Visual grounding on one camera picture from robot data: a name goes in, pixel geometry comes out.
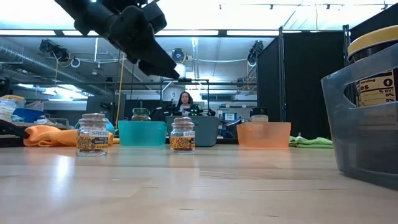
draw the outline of table surface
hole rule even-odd
[[[347,178],[331,149],[0,149],[0,223],[397,223],[398,192]]]

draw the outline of orange cloth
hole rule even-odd
[[[25,146],[76,146],[77,129],[59,130],[53,126],[37,125],[25,130],[29,134],[28,139],[24,139]],[[113,134],[109,134],[109,145],[119,144],[119,139],[113,139]]]

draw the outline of person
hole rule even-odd
[[[188,92],[183,91],[178,100],[177,108],[179,108],[179,112],[182,112],[183,116],[188,116],[192,103],[193,99],[191,95]]]

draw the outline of teal plastic bin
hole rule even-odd
[[[161,121],[119,121],[122,146],[163,146],[167,126]]]

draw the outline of spice jar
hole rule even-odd
[[[145,108],[132,109],[132,121],[150,121],[149,110]]]
[[[195,132],[192,119],[175,118],[170,133],[170,148],[176,153],[193,154],[195,152]]]
[[[107,123],[104,114],[83,114],[77,131],[76,155],[102,156],[108,153]]]

